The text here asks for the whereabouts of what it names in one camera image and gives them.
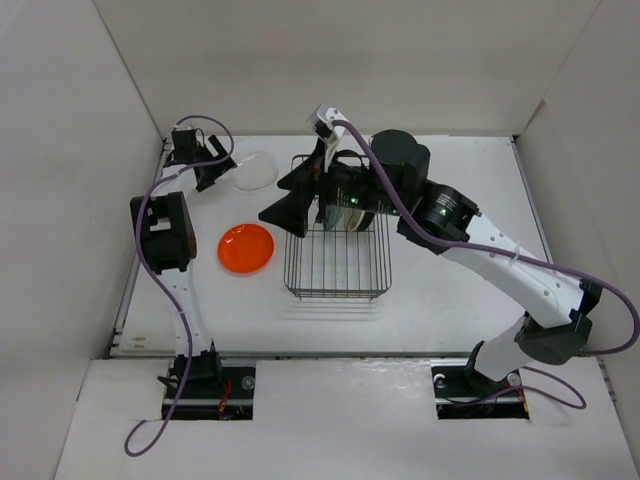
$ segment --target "table top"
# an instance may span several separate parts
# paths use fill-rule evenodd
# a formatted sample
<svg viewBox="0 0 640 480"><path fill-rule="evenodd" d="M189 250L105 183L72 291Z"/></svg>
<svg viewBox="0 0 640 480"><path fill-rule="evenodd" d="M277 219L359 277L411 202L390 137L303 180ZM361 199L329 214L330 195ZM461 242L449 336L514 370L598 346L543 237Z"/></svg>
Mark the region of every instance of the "table top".
<svg viewBox="0 0 640 480"><path fill-rule="evenodd" d="M93 361L57 480L518 479L637 480L595 359L542 366L574 385L576 411L527 394L530 420L438 420L429 360L263 360L252 421L172 421L156 446L128 458L124 440L158 419L168 360ZM573 401L523 371L525 385ZM155 435L143 426L131 448Z"/></svg>
<svg viewBox="0 0 640 480"><path fill-rule="evenodd" d="M505 233L544 256L542 242L509 138L418 136L431 150L429 178L459 189ZM239 137L236 159L267 152L282 177L296 154L313 149L312 136ZM353 139L344 148L356 149ZM230 227L256 222L283 196L276 185L253 194L227 176L188 198L198 239L194 280L204 322L222 354L410 354L468 352L513 324L522 307L474 273L395 234L390 220L393 284L373 301L303 299L284 286L285 232L265 225L276 250L265 269L234 276L216 249ZM126 354L170 355L175 348L170 305L142 272L120 338Z"/></svg>

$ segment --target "bolt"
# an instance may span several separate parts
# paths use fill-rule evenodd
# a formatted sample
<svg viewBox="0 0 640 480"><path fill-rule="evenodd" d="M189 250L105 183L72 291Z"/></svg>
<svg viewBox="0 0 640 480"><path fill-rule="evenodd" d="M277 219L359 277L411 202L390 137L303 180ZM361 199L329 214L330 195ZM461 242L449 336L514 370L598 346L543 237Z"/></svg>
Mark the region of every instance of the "bolt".
<svg viewBox="0 0 640 480"><path fill-rule="evenodd" d="M433 376L433 383L436 386L436 388L444 388L447 386L447 384L445 383L446 379L447 377L445 377L442 373L436 373Z"/></svg>
<svg viewBox="0 0 640 480"><path fill-rule="evenodd" d="M515 372L511 372L509 375L507 375L507 382L512 387L519 387L520 385L522 385L522 379L520 378L520 375Z"/></svg>
<svg viewBox="0 0 640 480"><path fill-rule="evenodd" d="M256 386L256 379L251 375L247 375L246 377L242 377L242 388L245 390L253 390Z"/></svg>

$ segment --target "wire rack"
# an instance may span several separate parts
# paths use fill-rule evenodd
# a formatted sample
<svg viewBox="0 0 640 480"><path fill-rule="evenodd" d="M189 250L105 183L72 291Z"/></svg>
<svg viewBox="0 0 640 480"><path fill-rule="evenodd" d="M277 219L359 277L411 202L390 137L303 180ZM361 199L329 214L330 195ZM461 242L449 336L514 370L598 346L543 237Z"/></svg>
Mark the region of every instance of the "wire rack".
<svg viewBox="0 0 640 480"><path fill-rule="evenodd" d="M296 155L296 162L307 158ZM325 231L315 223L318 200L309 209L313 225L305 238L285 239L284 284L299 298L374 299L391 287L389 219L375 216L362 232L349 232L340 219Z"/></svg>

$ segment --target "cable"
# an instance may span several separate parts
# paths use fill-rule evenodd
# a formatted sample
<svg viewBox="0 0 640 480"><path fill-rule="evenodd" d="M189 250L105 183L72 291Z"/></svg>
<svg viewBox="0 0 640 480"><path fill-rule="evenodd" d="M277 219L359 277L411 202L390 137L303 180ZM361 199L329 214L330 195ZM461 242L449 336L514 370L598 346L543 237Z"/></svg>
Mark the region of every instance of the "cable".
<svg viewBox="0 0 640 480"><path fill-rule="evenodd" d="M380 178L380 181L384 185L384 188L387 191L387 194L389 194L389 197L391 198L394 205L400 212L400 215L402 216L404 221L407 222L407 224L411 227L411 229L415 233L417 233L422 239L426 240L429 243L432 243L434 245L438 245L444 248L463 248L467 250L479 250L482 252L489 252L496 255L502 255L507 258L514 258L517 255L515 252L510 252L509 250L503 250L501 248L481 245L478 243L442 240L440 238L434 237L433 235L430 235L411 216L411 212L400 199L398 192L396 192L393 184L391 183L391 180L389 180L389 177L384 171L384 168L382 167L380 160L378 160L378 158L376 157L376 154L373 152L373 150L371 150L371 147L369 147L366 140L360 134L358 129L353 124L345 120L333 120L332 124L336 127L344 127L346 130L349 131L349 133L351 133L351 135L356 140L356 142L358 143L358 145L360 146L364 154L369 158L369 161L371 162L371 165L373 165L373 168L378 174L378 177ZM604 350L583 351L582 352L583 355L594 356L594 355L611 355L614 353L620 353L631 348L638 340L638 337L640 337L640 315L638 314L638 310L636 310L636 307L633 305L633 302L629 299L629 297L627 297L627 295L619 288L589 273L582 272L575 268L565 267L563 265L555 265L549 262L545 262L543 260L538 260L537 258L531 258L524 255L519 255L518 261L528 263L530 265L535 265L536 267L545 268L547 270L556 270L558 272L562 272L572 277L577 277L580 279L594 282L600 285L601 287L605 288L606 290L609 290L611 293L613 293L629 309L629 312L631 313L631 318L633 320L633 332L631 333L631 336L629 337L629 339L626 342L624 342L622 345L619 345L617 347L607 348Z"/></svg>
<svg viewBox="0 0 640 480"><path fill-rule="evenodd" d="M171 417L173 416L173 413L175 412L176 407L178 406L178 401L180 400L180 397L182 396L182 392L184 391L184 387L185 387L185 385L187 383L187 378L189 377L189 371L191 370L191 362L193 360L193 336L191 334L191 329L189 328L189 322L187 321L187 317L186 317L184 311L182 310L182 305L180 305L180 302L173 295L173 293L171 293L171 291L167 287L164 286L164 284L162 283L160 278L158 278L158 275L156 275L156 273L153 270L151 270L151 267L149 267L149 264L147 263L147 261L144 258L144 252L142 251L142 243L140 241L140 235L141 235L141 232L142 232L142 218L143 218L143 215L144 215L144 211L146 209L147 203L149 202L149 199L151 198L151 195L153 195L153 192L155 191L155 189L158 188L160 185L162 185L164 183L167 183L167 182L170 182L171 180L175 180L176 178L178 178L178 176L180 176L184 172L186 172L188 170L191 170L193 168L208 167L208 166L211 166L211 165L218 165L218 164L226 161L229 157L231 157L231 154L233 153L233 150L235 149L235 141L234 141L233 135L231 134L229 129L222 122L216 120L213 117L208 117L206 115L188 115L188 116L178 120L178 123L176 123L176 126L180 125L181 123L185 122L186 120L191 120L191 119L196 119L196 118L197 119L202 119L202 120L209 120L209 121L215 123L216 125L220 126L220 128L222 128L222 130L224 130L224 132L226 133L227 137L229 137L229 141L231 143L231 146L229 147L229 153L227 153L223 158L221 158L219 160L213 160L211 162L200 162L200 163L194 163L194 164L191 164L191 165L186 165L185 167L183 167L180 170L178 170L177 173L175 173L173 175L170 175L168 177L165 177L165 178L161 178L160 180L154 182L151 185L151 187L149 187L149 189L147 190L147 193L145 193L144 197L142 198L142 203L140 204L140 209L138 210L138 217L136 219L136 228L135 228L135 234L134 235L135 235L136 253L138 255L138 259L140 260L140 265L142 265L142 267L147 271L147 273L149 274L149 277L151 277L151 280L153 280L155 282L155 284L158 285L160 290L162 290L164 292L164 294L171 301L171 303L173 303L173 305L175 306L176 310L178 311L178 314L180 315L180 320L182 320L182 324L184 325L184 329L185 329L185 331L187 333L187 343L189 345L189 348L188 348L188 352L187 352L187 362L186 362L185 367L184 367L184 373L182 375L182 378L180 379L180 383L178 384L178 389L176 390L176 394L175 394L175 396L173 398L173 402L171 402L171 406L169 407L167 415L166 415L164 421L162 422L162 425L160 426L160 429L158 430L158 433L156 433L156 436L153 437L153 439L149 442L149 444L146 447L144 447L142 450L138 450L137 452L134 452L129 448L129 443L131 442L131 439L133 438L133 435L138 431L138 429L140 427L142 427L142 425L147 423L147 420L142 420L135 427L133 427L131 432L129 432L129 435L127 435L126 440L124 441L124 451L130 457L140 457L141 455L144 455L149 450L151 450L153 448L153 446L156 443L158 443L158 440L160 440L160 437L162 437L162 434L164 433L165 429L169 425L169 421L171 420Z"/></svg>
<svg viewBox="0 0 640 480"><path fill-rule="evenodd" d="M539 370L537 368L533 368L533 367L521 367L523 370L529 370L530 372L534 372L537 373L539 375L544 375L545 377L549 377L552 380L555 380L556 382L564 385L565 387L567 387L571 393L573 393L576 397L578 397L578 400L580 401L579 404L577 403L570 403L567 402L566 400L563 400L560 397L557 397L551 393L547 393L544 390L540 390L539 388L536 387L529 387L527 385L519 385L519 386L514 386L514 387L508 387L505 388L504 390L500 390L499 392L494 393L493 395L489 395L487 397L483 397L483 398L478 398L476 400L471 400L470 402L457 402L454 400L449 400L451 402L451 405L453 407L472 407L474 405L481 405L484 404L485 402L488 402L490 400L493 399L497 399L498 397L501 397L503 395L506 395L507 393L510 392L516 392L516 391L524 391L524 390L528 390L530 392L535 392L539 395L542 395L543 397L547 397L550 400L553 400L554 402L558 402L562 405L564 405L565 407L569 407L569 408L574 408L576 410L584 410L585 408L587 408L587 401L585 400L585 398L582 396L582 394L578 391L578 389L576 387L574 387L573 385L571 385L569 382L567 382L566 380L561 379L560 377L549 373L549 372L545 372L543 370Z"/></svg>

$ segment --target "white floor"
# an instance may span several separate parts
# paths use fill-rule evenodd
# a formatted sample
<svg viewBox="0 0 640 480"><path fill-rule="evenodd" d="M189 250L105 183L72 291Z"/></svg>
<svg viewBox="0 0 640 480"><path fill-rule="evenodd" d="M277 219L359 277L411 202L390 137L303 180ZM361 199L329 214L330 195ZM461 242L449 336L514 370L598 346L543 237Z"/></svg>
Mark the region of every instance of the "white floor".
<svg viewBox="0 0 640 480"><path fill-rule="evenodd" d="M174 421L130 459L124 439L139 420L159 418L155 376L167 363L92 362L57 480L638 479L593 359L543 367L576 386L587 410L529 394L530 421L437 420L428 360L265 360L254 420ZM533 373L523 381L573 400ZM143 427L133 448L158 427Z"/></svg>
<svg viewBox="0 0 640 480"><path fill-rule="evenodd" d="M542 243L508 138L422 136L431 150L429 178L458 188L495 224L538 256ZM311 136L240 137L235 157L266 151L280 176L291 157L310 153ZM350 138L345 148L354 145ZM222 177L188 201L198 237L195 286L207 327L224 353L468 352L522 314L502 292L462 267L407 242L391 222L393 285L373 302L298 300L283 284L284 232L267 225L276 252L251 277L228 274L216 249L230 227L256 222L283 196L275 185L241 194ZM145 273L137 279L120 340L125 353L171 354L170 307Z"/></svg>

